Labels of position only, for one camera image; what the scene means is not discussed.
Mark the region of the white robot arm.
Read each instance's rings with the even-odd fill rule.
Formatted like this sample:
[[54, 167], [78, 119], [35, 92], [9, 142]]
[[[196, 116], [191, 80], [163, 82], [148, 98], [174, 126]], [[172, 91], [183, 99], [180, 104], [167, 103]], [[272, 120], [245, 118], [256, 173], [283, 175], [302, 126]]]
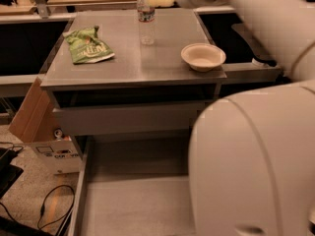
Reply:
[[304, 0], [229, 4], [290, 81], [209, 105], [189, 143], [196, 236], [308, 236], [315, 199], [315, 7]]

